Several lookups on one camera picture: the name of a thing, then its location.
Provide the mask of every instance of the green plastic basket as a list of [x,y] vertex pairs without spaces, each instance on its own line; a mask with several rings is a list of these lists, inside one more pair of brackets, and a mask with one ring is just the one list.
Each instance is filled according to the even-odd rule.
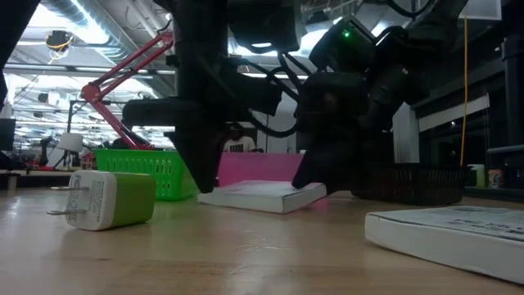
[[196,196],[197,185],[177,152],[95,150],[99,170],[149,174],[156,180],[156,200],[181,201]]

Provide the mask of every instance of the pink box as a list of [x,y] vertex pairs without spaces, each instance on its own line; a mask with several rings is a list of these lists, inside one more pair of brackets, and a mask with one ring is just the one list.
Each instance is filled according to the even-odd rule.
[[292,181],[301,161],[301,154],[224,152],[219,186],[244,180]]

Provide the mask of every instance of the black basket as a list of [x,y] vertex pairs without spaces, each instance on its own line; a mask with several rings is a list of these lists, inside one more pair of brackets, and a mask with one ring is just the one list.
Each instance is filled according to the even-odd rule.
[[417,206],[440,206],[462,200],[468,169],[420,164],[370,166],[356,197]]

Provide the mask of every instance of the wooden tabletop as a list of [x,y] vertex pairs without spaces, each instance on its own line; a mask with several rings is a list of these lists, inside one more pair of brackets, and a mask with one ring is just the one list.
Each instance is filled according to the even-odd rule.
[[[286,216],[159,202],[149,223],[71,228],[47,210],[66,194],[0,193],[0,293],[523,294],[497,279],[391,252],[364,239],[364,216],[407,206],[340,193]],[[466,199],[463,204],[524,209]]]
[[[0,173],[7,173],[7,170],[0,170]],[[10,173],[19,174],[20,176],[71,176],[73,171],[46,171],[46,170],[30,170],[29,174],[25,170],[13,170]]]

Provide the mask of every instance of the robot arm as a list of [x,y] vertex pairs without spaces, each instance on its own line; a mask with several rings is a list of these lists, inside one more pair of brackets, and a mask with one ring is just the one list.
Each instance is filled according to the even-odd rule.
[[[310,134],[312,143],[293,184],[301,188],[323,182],[331,191],[343,188],[350,175],[363,170],[366,156],[378,135],[391,128],[400,105],[425,97],[419,76],[451,49],[459,13],[468,0],[430,0],[417,21],[405,29],[389,28],[377,38],[352,16],[339,21],[309,56],[319,72],[296,85],[298,94],[292,97],[298,102],[297,124],[286,131],[268,129],[251,111],[273,115],[281,92],[286,91],[274,74],[280,70],[293,75],[282,60],[283,53],[300,46],[296,1],[155,2],[174,15],[178,97],[131,102],[124,108],[124,119],[132,125],[147,125],[150,120],[160,125],[164,116],[167,125],[175,125],[176,132],[166,136],[199,189],[208,193],[228,139],[226,122],[239,120],[275,137],[296,131]],[[227,58],[228,25],[242,46],[257,53],[278,51],[282,67],[266,71],[268,79],[237,73],[239,65],[256,65]],[[252,46],[256,43],[271,46]]]

